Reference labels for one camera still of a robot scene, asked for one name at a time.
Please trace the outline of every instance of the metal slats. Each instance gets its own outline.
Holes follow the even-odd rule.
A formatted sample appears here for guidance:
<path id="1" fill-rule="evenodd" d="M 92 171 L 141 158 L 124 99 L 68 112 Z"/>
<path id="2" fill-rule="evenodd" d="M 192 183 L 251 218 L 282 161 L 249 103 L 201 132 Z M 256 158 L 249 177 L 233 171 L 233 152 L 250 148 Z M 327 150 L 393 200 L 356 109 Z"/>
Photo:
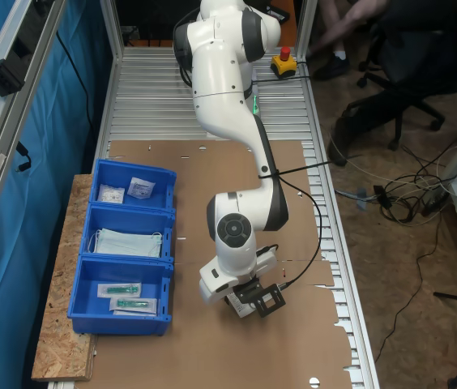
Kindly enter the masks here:
<path id="1" fill-rule="evenodd" d="M 271 54 L 254 64 L 258 79 L 274 79 L 270 66 Z M 208 134 L 197 123 L 192 93 L 178 72 L 173 51 L 163 48 L 126 48 L 122 68 L 116 80 L 117 92 L 109 113 L 108 140 L 193 140 L 218 139 Z M 307 165 L 318 162 L 308 118 L 305 96 L 300 80 L 285 83 L 258 83 L 261 118 L 270 140 L 301 140 Z M 107 146 L 102 157 L 107 156 Z M 331 263 L 334 286 L 328 287 L 335 299 L 339 318 L 337 326 L 348 334 L 352 350 L 352 365 L 346 368 L 353 387 L 365 387 L 360 355 L 361 343 L 355 340 L 355 331 L 348 307 L 348 282 L 344 282 L 339 255 L 333 234 L 339 233 L 332 225 L 328 207 L 331 197 L 324 191 L 319 168 L 308 169 L 310 193 L 322 213 L 321 247 L 323 260 Z M 319 217 L 314 208 L 317 224 Z"/>

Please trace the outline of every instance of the red button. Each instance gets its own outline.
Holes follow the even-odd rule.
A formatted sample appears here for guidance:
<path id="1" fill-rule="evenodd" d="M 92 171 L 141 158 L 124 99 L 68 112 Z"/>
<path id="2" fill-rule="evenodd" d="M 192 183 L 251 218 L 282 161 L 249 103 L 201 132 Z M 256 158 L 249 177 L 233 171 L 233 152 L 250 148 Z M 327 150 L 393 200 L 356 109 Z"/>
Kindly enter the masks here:
<path id="1" fill-rule="evenodd" d="M 283 47 L 280 50 L 280 56 L 279 56 L 281 61 L 288 61 L 288 58 L 290 58 L 290 48 L 289 47 Z"/>

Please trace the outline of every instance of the screw hole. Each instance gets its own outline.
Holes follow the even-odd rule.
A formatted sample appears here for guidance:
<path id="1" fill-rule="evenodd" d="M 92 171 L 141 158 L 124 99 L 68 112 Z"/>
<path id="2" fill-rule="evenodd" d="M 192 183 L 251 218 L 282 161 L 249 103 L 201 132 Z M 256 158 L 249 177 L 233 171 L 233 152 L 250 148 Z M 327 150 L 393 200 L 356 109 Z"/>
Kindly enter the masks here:
<path id="1" fill-rule="evenodd" d="M 318 381 L 318 378 L 310 378 L 310 386 L 314 388 L 320 387 L 320 381 Z"/>

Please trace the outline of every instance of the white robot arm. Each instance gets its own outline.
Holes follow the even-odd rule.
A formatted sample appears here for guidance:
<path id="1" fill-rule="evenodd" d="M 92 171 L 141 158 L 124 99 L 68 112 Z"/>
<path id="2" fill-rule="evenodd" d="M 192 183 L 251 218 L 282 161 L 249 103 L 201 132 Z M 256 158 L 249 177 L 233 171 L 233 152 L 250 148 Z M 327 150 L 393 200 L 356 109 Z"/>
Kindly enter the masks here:
<path id="1" fill-rule="evenodd" d="M 256 252 L 255 232 L 280 229 L 288 221 L 288 207 L 280 180 L 273 175 L 275 162 L 264 125 L 246 100 L 251 97 L 251 63 L 275 48 L 279 38 L 277 20 L 242 0 L 203 0 L 197 21 L 176 29 L 174 48 L 181 67 L 192 71 L 194 110 L 202 128 L 245 144 L 254 153 L 258 174 L 269 176 L 257 189 L 217 194 L 208 204 L 216 257 L 200 270 L 200 292 L 212 303 L 245 290 L 238 296 L 248 297 L 262 316 L 284 300 L 277 285 L 263 289 L 258 282 L 276 259 L 275 249 Z M 275 300 L 273 310 L 263 303 L 268 293 Z"/>

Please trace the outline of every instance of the yellow button base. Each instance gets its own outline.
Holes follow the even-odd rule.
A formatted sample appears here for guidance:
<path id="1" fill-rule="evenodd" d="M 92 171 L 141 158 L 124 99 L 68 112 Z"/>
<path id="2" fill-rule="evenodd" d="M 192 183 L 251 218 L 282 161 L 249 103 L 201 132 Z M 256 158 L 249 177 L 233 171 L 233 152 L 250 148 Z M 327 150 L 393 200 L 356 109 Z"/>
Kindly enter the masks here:
<path id="1" fill-rule="evenodd" d="M 287 61 L 281 61 L 280 56 L 275 55 L 271 58 L 270 68 L 278 79 L 292 77 L 297 72 L 297 61 L 291 55 Z"/>

